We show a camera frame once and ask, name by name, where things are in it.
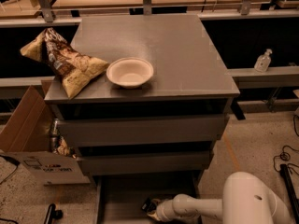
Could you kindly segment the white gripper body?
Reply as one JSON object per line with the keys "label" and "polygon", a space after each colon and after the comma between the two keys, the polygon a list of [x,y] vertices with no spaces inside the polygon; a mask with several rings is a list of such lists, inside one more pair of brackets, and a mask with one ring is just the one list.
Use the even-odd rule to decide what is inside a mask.
{"label": "white gripper body", "polygon": [[163,200],[158,202],[156,214],[160,221],[170,222],[175,217],[175,212],[171,200]]}

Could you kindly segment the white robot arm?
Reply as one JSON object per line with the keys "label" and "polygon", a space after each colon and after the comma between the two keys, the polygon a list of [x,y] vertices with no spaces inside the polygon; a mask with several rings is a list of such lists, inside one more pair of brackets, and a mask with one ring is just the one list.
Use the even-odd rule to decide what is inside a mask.
{"label": "white robot arm", "polygon": [[153,199],[147,215],[160,222],[195,224],[211,217],[222,224],[292,224],[287,205],[265,183],[250,173],[236,172],[224,183],[221,199],[196,199],[178,194],[170,200]]}

